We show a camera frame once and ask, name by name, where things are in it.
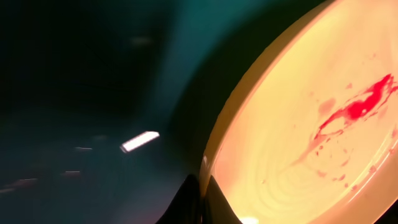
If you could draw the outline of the yellow-green round plate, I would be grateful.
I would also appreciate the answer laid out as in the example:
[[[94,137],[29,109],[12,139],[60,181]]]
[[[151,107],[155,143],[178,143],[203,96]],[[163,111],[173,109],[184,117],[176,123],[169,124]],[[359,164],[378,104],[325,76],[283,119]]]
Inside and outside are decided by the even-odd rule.
[[[327,1],[221,110],[200,168],[241,223],[374,223],[397,200],[397,1]]]

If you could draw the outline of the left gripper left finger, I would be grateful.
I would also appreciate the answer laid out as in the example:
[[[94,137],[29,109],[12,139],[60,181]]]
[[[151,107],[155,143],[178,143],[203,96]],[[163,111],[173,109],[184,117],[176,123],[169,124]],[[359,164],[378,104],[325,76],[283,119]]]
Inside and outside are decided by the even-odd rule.
[[[156,224],[199,224],[201,195],[198,179],[188,175]]]

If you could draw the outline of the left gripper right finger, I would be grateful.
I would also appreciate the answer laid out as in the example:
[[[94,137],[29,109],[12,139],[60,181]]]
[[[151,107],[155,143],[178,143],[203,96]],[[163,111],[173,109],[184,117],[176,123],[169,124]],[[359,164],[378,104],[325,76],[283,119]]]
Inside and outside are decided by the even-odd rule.
[[[242,224],[213,176],[203,199],[202,224]]]

